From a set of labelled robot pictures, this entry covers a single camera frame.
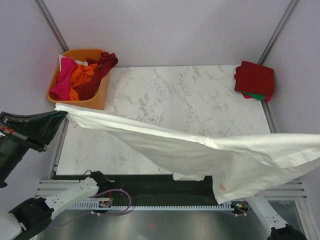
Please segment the white printed t shirt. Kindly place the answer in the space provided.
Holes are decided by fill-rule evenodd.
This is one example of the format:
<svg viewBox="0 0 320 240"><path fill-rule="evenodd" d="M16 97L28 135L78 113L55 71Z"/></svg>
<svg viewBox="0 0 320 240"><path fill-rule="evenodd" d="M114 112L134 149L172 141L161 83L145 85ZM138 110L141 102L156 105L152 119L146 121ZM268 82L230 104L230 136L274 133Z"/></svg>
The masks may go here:
<svg viewBox="0 0 320 240"><path fill-rule="evenodd" d="M177 181L211 176L219 204L286 184L320 165L317 134L207 137L64 103L55 108L84 129L109 132Z"/></svg>

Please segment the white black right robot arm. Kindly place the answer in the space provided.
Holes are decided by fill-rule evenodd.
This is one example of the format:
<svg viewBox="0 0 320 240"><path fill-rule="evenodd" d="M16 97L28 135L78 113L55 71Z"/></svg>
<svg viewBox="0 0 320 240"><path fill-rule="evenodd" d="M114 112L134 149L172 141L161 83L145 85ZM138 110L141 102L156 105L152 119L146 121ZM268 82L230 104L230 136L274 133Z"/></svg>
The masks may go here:
<svg viewBox="0 0 320 240"><path fill-rule="evenodd" d="M307 240L306 236L285 221L261 193L247 197L251 209L262 223L268 240Z"/></svg>

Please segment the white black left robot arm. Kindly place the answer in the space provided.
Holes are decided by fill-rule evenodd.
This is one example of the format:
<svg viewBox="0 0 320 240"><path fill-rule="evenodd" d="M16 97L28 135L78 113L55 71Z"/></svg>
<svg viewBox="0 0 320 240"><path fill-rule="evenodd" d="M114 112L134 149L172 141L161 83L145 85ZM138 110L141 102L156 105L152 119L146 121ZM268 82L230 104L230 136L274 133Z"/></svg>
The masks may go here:
<svg viewBox="0 0 320 240"><path fill-rule="evenodd" d="M44 152L67 116L65 111L33 115L0 114L0 187L28 150ZM106 196L109 180L100 172L92 172L77 185L49 197L32 197L9 212L0 213L2 240L30 240L45 230L52 220L77 202L97 194Z"/></svg>

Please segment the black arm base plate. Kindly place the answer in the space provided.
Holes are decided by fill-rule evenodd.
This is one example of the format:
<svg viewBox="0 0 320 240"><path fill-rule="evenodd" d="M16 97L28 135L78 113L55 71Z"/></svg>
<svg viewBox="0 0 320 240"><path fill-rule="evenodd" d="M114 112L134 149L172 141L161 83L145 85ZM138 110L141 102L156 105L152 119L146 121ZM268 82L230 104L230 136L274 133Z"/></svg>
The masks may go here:
<svg viewBox="0 0 320 240"><path fill-rule="evenodd" d="M213 180L174 180L171 174L107 175L110 181L98 193L122 189L131 197L132 206L217 205Z"/></svg>

